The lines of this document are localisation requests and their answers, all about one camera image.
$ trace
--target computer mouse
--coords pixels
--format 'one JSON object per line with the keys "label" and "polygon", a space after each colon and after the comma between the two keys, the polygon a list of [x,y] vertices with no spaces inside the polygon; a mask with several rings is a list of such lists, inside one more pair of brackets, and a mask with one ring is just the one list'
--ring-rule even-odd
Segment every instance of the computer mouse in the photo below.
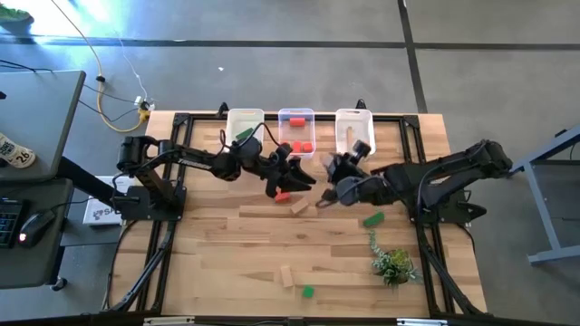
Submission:
{"label": "computer mouse", "polygon": [[50,210],[32,214],[20,228],[18,243],[26,248],[32,248],[38,244],[54,218],[55,215]]}

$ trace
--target concrete floor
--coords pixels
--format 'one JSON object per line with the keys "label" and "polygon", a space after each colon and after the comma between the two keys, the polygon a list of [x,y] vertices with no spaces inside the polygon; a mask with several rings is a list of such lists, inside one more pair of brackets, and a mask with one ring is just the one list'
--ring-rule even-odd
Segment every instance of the concrete floor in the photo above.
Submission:
{"label": "concrete floor", "polygon": [[[31,11],[30,28],[0,28],[0,58],[34,67],[83,69],[96,85],[96,67],[85,46],[9,44],[12,34],[74,36],[48,1],[3,1]],[[396,0],[168,0],[60,1],[90,37],[139,40],[404,41]],[[580,3],[570,0],[407,0],[418,43],[579,43]],[[99,46],[110,94],[140,95],[119,46]],[[405,49],[139,47],[126,53],[159,110],[305,106],[351,107],[365,98],[376,112],[417,112]],[[513,159],[580,123],[580,52],[416,52],[427,110],[442,113],[453,150],[480,139],[499,141]],[[85,89],[82,99],[94,104]],[[105,99],[117,116],[128,103]],[[136,117],[119,121],[129,127]],[[140,128],[134,134],[142,134]],[[115,172],[124,135],[107,129],[79,106],[65,155],[97,175]],[[490,312],[508,318],[580,323],[580,258],[538,267],[527,254],[548,249],[526,178],[474,184],[472,202],[488,209],[473,223],[478,268]],[[80,214],[82,207],[73,213]],[[578,223],[562,236],[578,245]],[[0,320],[78,314],[99,310],[112,245],[67,249],[61,274],[71,284],[0,292]]]}

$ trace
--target clear plastic container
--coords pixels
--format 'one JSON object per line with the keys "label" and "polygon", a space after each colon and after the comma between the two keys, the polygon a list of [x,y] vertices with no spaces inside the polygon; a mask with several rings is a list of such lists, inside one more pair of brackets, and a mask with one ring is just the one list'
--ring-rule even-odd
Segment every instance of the clear plastic container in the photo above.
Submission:
{"label": "clear plastic container", "polygon": [[314,111],[308,108],[284,108],[278,112],[278,142],[292,146],[292,155],[311,158],[316,152]]}
{"label": "clear plastic container", "polygon": [[[231,109],[227,112],[226,143],[229,145],[236,140],[240,133],[264,122],[264,112],[260,109]],[[264,141],[264,128],[260,127],[254,134],[254,138]]]}
{"label": "clear plastic container", "polygon": [[371,146],[372,155],[376,151],[372,113],[369,110],[339,109],[336,111],[334,135],[336,151],[347,153],[353,150],[356,140],[362,140]]}

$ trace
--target red block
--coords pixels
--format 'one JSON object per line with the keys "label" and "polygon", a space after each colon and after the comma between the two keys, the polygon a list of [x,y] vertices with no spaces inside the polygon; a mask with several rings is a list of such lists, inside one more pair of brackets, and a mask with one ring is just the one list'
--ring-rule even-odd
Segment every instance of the red block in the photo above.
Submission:
{"label": "red block", "polygon": [[302,143],[300,141],[295,141],[292,143],[292,151],[294,153],[302,153]]}
{"label": "red block", "polygon": [[290,118],[290,127],[303,127],[305,124],[305,118]]}
{"label": "red block", "polygon": [[277,204],[284,203],[290,200],[290,193],[279,193],[274,197],[274,201]]}
{"label": "red block", "polygon": [[312,143],[310,141],[306,141],[304,144],[302,144],[302,151],[304,153],[312,153],[314,150]]}

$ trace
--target wooden tabletop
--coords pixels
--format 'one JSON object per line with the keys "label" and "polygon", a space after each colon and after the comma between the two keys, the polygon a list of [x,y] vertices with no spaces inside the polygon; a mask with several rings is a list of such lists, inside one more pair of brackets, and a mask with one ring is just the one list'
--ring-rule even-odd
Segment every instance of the wooden tabletop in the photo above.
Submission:
{"label": "wooden tabletop", "polygon": [[[169,139],[174,113],[152,112],[147,135]],[[267,125],[277,136],[277,122]],[[219,150],[219,129],[225,127],[225,121],[196,122],[191,146]],[[421,114],[420,130],[427,159],[450,153],[441,115]],[[362,168],[368,171],[402,162],[398,126],[375,122],[374,131],[377,151],[361,164]],[[265,134],[264,155],[274,149]],[[282,205],[265,195],[266,182],[256,176],[242,172],[237,181],[228,183],[208,172],[187,169],[188,198],[173,245],[163,314],[428,316],[422,283],[405,283],[391,289],[382,284],[380,276],[373,275],[371,267],[368,229],[362,221],[380,210],[386,216],[385,222],[376,227],[380,247],[385,251],[409,251],[421,270],[414,227],[402,204],[314,207],[328,188],[320,157],[333,151],[334,123],[316,122],[316,153],[312,159],[303,160],[302,166],[317,183],[310,192],[293,193],[292,201]],[[300,216],[293,216],[290,206],[302,197],[311,206]],[[113,275],[112,303],[118,302],[137,280],[150,229],[151,223],[139,222],[123,240]],[[451,276],[473,304],[485,311],[469,238],[455,225],[441,225],[440,229]],[[294,287],[283,287],[283,265],[290,267]],[[438,304],[443,307],[440,280],[434,271],[433,275]],[[157,272],[152,280],[152,284],[157,283]],[[302,297],[306,285],[314,287],[314,297]],[[155,288],[150,287],[149,302]]]}

